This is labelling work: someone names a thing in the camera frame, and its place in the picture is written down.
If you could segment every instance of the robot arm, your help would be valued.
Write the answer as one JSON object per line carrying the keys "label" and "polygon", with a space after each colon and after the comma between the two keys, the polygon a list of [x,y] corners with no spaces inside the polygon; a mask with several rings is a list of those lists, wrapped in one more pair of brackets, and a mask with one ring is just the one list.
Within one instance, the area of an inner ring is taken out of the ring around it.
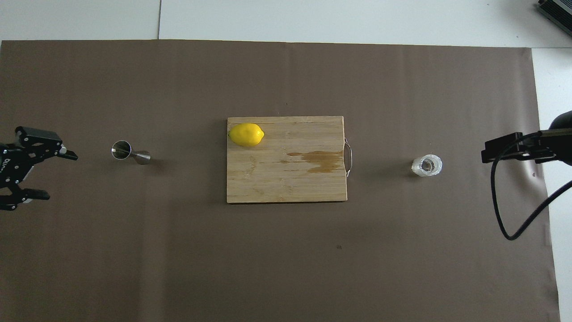
{"label": "robot arm", "polygon": [[15,132],[15,143],[0,143],[0,189],[8,188],[11,192],[10,195],[0,195],[0,210],[14,210],[19,203],[32,199],[50,199],[44,190],[21,189],[18,186],[37,163],[52,156],[78,159],[73,151],[63,146],[62,139],[55,132],[29,127],[17,127]]}
{"label": "robot arm", "polygon": [[[483,163],[493,162],[509,144],[519,141],[522,132],[515,132],[484,143]],[[572,111],[558,116],[549,129],[536,132],[512,146],[501,160],[535,160],[536,163],[559,160],[572,166]]]}

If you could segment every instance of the black device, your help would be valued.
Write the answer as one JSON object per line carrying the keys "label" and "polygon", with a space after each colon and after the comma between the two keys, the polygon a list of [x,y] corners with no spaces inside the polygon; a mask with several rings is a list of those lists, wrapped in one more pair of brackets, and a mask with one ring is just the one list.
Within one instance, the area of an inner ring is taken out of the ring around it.
{"label": "black device", "polygon": [[45,159],[59,158],[77,160],[73,151],[63,146],[55,132],[29,127],[17,127],[14,143],[0,143],[0,189],[8,188],[10,195],[0,195],[0,210],[14,210],[22,202],[32,199],[48,200],[47,191],[22,189],[18,186],[34,168]]}
{"label": "black device", "polygon": [[560,187],[544,200],[533,213],[525,220],[522,226],[513,235],[509,235],[502,223],[496,201],[495,173],[500,160],[535,160],[536,163],[559,160],[572,166],[572,111],[559,115],[549,129],[523,135],[522,132],[514,132],[500,138],[486,141],[484,150],[480,153],[483,163],[492,162],[491,167],[491,192],[492,204],[495,209],[503,236],[512,241],[517,239],[532,221],[554,199],[572,187],[572,181]]}
{"label": "black device", "polygon": [[572,36],[571,0],[539,0],[538,10]]}

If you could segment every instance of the stain on cutting board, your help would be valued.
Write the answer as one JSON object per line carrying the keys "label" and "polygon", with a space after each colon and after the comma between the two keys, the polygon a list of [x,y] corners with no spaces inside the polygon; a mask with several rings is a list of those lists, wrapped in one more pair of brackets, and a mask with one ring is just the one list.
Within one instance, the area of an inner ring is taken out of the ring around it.
{"label": "stain on cutting board", "polygon": [[308,153],[291,152],[289,156],[301,156],[303,161],[317,164],[308,170],[310,173],[332,173],[343,166],[343,152],[312,151]]}

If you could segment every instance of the clear glass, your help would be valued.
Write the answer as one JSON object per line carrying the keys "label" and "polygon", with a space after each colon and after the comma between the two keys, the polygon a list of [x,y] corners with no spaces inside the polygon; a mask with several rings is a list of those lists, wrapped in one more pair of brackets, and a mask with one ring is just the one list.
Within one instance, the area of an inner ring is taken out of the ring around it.
{"label": "clear glass", "polygon": [[443,161],[441,161],[440,157],[434,154],[428,154],[417,158],[413,160],[413,164],[411,165],[411,170],[418,176],[436,175],[441,172],[442,168]]}

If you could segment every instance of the table surface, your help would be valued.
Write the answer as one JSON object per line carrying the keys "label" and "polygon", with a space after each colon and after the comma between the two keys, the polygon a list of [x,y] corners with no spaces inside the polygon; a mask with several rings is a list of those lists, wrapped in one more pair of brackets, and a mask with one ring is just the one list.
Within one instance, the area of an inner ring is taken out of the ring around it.
{"label": "table surface", "polygon": [[[8,321],[557,312],[548,216],[507,242],[490,218],[490,165],[475,157],[493,134],[538,128],[528,48],[12,41],[0,70],[0,131],[57,129],[80,156],[42,163],[25,186],[52,198],[0,217]],[[227,204],[228,138],[216,132],[237,115],[344,115],[348,201]],[[118,139],[151,164],[114,160]],[[425,154],[444,160],[439,175],[411,172]],[[546,189],[538,165],[503,165],[514,227]]]}
{"label": "table surface", "polygon": [[[379,44],[524,46],[533,48],[541,128],[572,99],[572,38],[534,8],[535,1],[129,2],[32,0],[0,2],[0,40],[220,39],[370,42]],[[558,163],[544,165],[549,192],[572,178]],[[572,321],[572,217],[565,194],[550,206],[562,321]]]}

